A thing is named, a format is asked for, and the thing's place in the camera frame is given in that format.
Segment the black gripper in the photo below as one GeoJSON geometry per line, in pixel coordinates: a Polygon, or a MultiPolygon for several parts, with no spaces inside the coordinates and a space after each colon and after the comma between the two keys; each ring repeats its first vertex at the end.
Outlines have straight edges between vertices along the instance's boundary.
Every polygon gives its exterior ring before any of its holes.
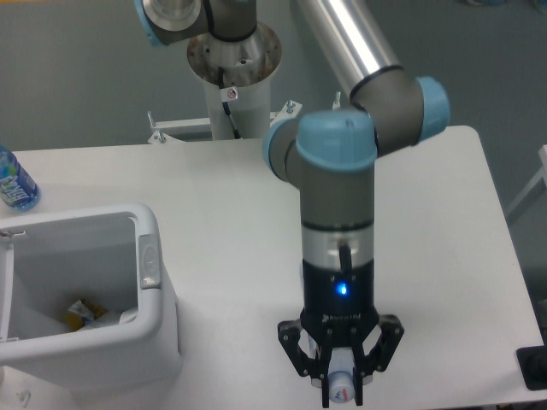
{"type": "Polygon", "coordinates": [[[332,349],[351,347],[354,357],[355,404],[363,405],[363,380],[384,372],[400,343],[404,329],[392,314],[378,315],[374,306],[374,261],[348,272],[317,267],[303,268],[303,311],[300,320],[279,322],[278,339],[301,377],[319,380],[321,405],[329,407],[328,369],[332,349]],[[380,335],[368,354],[363,343],[378,324],[380,335]],[[320,353],[309,357],[300,347],[302,330],[315,341],[320,353]]]}

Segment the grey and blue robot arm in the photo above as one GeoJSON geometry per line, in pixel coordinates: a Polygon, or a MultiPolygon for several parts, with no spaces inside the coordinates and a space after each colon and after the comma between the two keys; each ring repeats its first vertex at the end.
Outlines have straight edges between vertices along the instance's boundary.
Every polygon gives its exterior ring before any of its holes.
{"type": "Polygon", "coordinates": [[[442,132],[450,103],[438,81],[405,73],[363,1],[298,7],[348,108],[271,116],[281,46],[253,1],[135,3],[151,43],[188,43],[213,138],[260,138],[268,168],[298,189],[303,311],[279,323],[278,339],[323,407],[361,405],[363,385],[388,367],[403,336],[399,319],[379,314],[373,301],[374,164],[442,132]]]}

